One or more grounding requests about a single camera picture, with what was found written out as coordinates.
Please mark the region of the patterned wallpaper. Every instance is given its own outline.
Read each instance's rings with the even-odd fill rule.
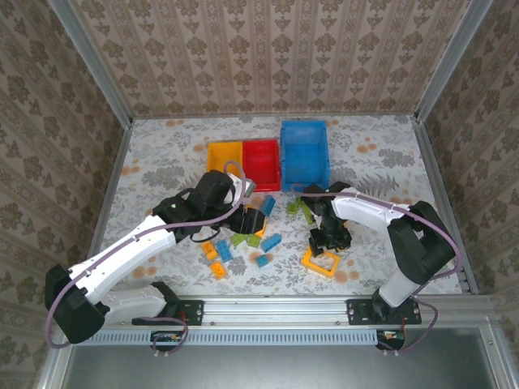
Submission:
[[[495,0],[427,129],[484,293],[519,357],[519,1]]]
[[[45,359],[45,272],[86,256],[122,128],[46,1],[0,1],[0,387]]]
[[[469,0],[75,0],[136,117],[413,111]]]

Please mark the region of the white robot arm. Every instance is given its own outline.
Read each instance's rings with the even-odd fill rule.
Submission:
[[[302,199],[316,215],[322,216],[320,227],[311,230],[309,239],[314,256],[322,254],[324,248],[344,250],[350,247],[351,235],[345,227],[347,220],[388,233],[397,269],[372,297],[373,316],[381,323],[398,317],[402,304],[455,255],[453,248],[437,231],[403,213],[421,217],[448,236],[447,229],[429,203],[419,201],[413,206],[391,204],[362,194],[343,182],[336,182],[327,190],[317,185],[308,186]]]
[[[168,229],[166,225],[190,221],[212,220],[228,212],[238,201],[238,193],[245,185],[245,196],[254,190],[250,180],[242,182],[231,173],[216,170],[206,173],[196,188],[183,190],[172,198],[163,200],[153,213],[125,237],[101,253],[65,270],[57,265],[45,278],[45,305],[49,309],[60,291],[78,278],[72,289],[59,302],[54,319],[71,343],[80,343],[103,325],[131,321],[139,317],[168,317],[178,302],[174,293],[164,283],[153,283],[143,289],[114,292],[111,289],[155,254],[192,237],[201,226]],[[221,227],[236,233],[255,233],[264,227],[264,215],[254,208],[239,205],[237,210],[222,221],[210,226]],[[137,238],[143,231],[157,229]],[[126,246],[122,243],[133,239]],[[94,263],[115,250],[106,260],[83,278],[79,276]]]

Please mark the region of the table surface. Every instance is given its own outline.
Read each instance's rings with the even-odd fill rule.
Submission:
[[[240,139],[278,139],[288,118],[204,118],[136,120],[105,230],[102,248],[131,231],[162,199],[194,187],[206,170],[207,145]],[[369,195],[397,203],[434,197],[408,116],[320,118],[328,123],[331,182],[350,182]],[[307,270],[301,259],[310,226],[302,212],[287,215],[293,194],[272,192],[276,206],[264,237],[279,233],[281,244],[259,268],[261,249],[246,242],[231,246],[234,259],[224,266],[227,277],[217,280],[199,244],[188,239],[150,258],[119,283],[119,289],[140,288],[163,280],[178,295],[351,295],[372,294],[396,269],[387,234],[348,222],[351,248],[340,254],[332,279]],[[259,207],[266,193],[254,193],[246,203]],[[212,231],[204,227],[197,238]],[[232,235],[222,230],[217,242]],[[460,293],[456,276],[436,280],[424,293]]]

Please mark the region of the green block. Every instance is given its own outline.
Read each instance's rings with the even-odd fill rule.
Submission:
[[[305,216],[305,219],[307,219],[308,224],[314,224],[315,223],[315,217],[312,215],[310,208],[306,205],[302,206],[302,213]]]
[[[295,203],[297,204],[298,208],[303,208],[305,205],[305,203],[302,201],[300,197],[296,198]]]
[[[250,247],[255,247],[256,249],[260,246],[261,237],[258,237],[257,235],[250,235],[247,239],[247,244]]]
[[[286,204],[286,213],[288,213],[289,215],[295,215],[296,213],[298,213],[298,205],[296,203],[288,203]]]
[[[240,243],[247,240],[249,236],[244,233],[236,233],[232,237],[230,237],[230,242],[233,244],[234,247],[237,247]]]

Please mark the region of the building block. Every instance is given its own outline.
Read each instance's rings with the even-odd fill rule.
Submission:
[[[341,257],[339,257],[338,255],[332,254],[332,253],[328,253],[328,252],[325,252],[325,254],[328,257],[334,259],[332,268],[330,270],[323,269],[322,267],[317,266],[315,263],[310,262],[311,257],[312,257],[312,255],[311,255],[311,248],[310,247],[307,248],[307,252],[302,257],[301,264],[304,267],[306,267],[308,270],[312,270],[312,271],[315,271],[315,272],[321,274],[322,276],[325,276],[325,277],[328,277],[328,278],[332,278],[333,275],[335,274],[335,270],[337,270],[337,267],[339,266],[339,262],[341,261]]]
[[[261,248],[265,253],[269,252],[271,249],[276,247],[281,243],[281,235],[279,233],[275,233],[269,239],[265,240],[261,243]]]
[[[267,219],[264,220],[263,222],[263,228],[258,231],[257,233],[254,233],[257,237],[263,237],[263,235],[265,234],[265,231],[267,231]]]
[[[301,209],[302,209],[303,215],[305,216],[305,219],[307,219],[307,223],[308,224],[314,224],[315,223],[315,217],[311,213],[310,208],[307,207],[305,204],[303,204]]]
[[[229,246],[227,246],[226,241],[219,241],[217,243],[217,251],[223,263],[229,262],[233,258],[233,255],[230,253]]]
[[[305,205],[305,203],[302,201],[302,199],[300,197],[297,197],[295,199],[295,203],[298,206],[298,208],[302,208]]]
[[[256,263],[258,264],[259,267],[268,265],[267,255],[260,255],[258,258],[256,258]]]
[[[247,244],[250,247],[255,247],[256,249],[260,245],[260,242],[261,242],[261,237],[258,237],[257,235],[250,235],[249,238],[247,239]]]
[[[217,280],[221,280],[227,275],[227,271],[225,271],[224,265],[222,265],[220,262],[216,261],[210,266],[212,272],[214,273],[214,276],[217,278]]]
[[[200,247],[202,247],[202,250],[204,251],[205,256],[208,257],[208,260],[213,261],[218,257],[218,253],[216,250],[214,250],[214,246],[210,241],[202,243]]]
[[[260,211],[262,211],[262,213],[265,214],[266,216],[270,216],[275,204],[276,204],[276,200],[269,194],[267,197],[265,197],[265,200],[263,201],[263,204],[261,205]]]
[[[286,213],[289,215],[295,215],[298,213],[298,205],[296,203],[288,203],[286,204]]]
[[[230,237],[230,242],[234,247],[239,246],[242,242],[246,241],[249,236],[244,233],[236,233],[232,237]]]

